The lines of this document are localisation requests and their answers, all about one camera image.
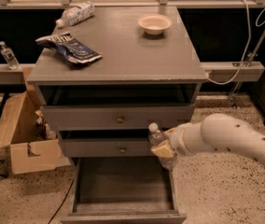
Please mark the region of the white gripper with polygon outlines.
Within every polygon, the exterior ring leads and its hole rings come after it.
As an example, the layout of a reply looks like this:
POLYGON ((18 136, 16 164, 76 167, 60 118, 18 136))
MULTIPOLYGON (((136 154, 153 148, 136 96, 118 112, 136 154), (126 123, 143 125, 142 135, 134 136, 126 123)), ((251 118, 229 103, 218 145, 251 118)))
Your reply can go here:
POLYGON ((168 141, 162 141, 151 148, 151 151, 160 158, 172 158, 174 152, 180 156, 191 156, 199 153, 203 148, 200 123, 185 123, 170 128, 164 133, 170 135, 168 141))

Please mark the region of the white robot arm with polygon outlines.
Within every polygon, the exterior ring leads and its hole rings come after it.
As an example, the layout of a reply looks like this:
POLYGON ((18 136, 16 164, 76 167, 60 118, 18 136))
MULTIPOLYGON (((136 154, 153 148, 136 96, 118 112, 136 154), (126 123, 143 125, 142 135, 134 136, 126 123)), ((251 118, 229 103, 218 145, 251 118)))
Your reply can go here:
POLYGON ((265 166, 265 134, 249 123, 215 113, 201 122, 185 123, 164 132, 157 123, 148 125, 151 152, 172 170, 177 156, 203 152, 231 152, 265 166))

